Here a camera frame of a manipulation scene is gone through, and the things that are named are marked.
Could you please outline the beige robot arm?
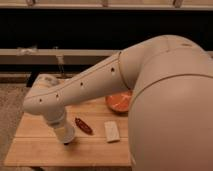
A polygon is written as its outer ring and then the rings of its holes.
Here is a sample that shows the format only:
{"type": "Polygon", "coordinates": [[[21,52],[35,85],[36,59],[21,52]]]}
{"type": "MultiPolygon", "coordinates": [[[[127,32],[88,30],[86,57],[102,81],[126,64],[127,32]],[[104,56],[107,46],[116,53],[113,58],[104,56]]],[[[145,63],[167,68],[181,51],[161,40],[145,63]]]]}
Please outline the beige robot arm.
{"type": "Polygon", "coordinates": [[[23,107],[59,127],[67,105],[127,90],[132,171],[213,171],[213,58],[187,38],[151,38],[63,83],[41,74],[23,107]]]}

